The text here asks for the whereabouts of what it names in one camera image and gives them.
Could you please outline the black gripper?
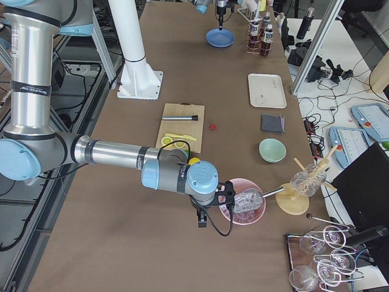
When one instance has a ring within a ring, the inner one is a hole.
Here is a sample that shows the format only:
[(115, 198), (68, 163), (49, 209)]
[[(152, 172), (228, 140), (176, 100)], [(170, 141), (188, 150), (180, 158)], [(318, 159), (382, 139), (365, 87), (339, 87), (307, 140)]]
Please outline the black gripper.
[(196, 209), (198, 217), (198, 227), (206, 228), (207, 220), (212, 221), (211, 216), (208, 214), (206, 207), (200, 205), (192, 196), (190, 196), (191, 205)]
[(224, 15), (227, 13), (227, 9), (234, 9), (235, 2), (229, 0), (216, 0), (216, 14), (218, 15), (218, 27), (219, 30), (223, 28)]

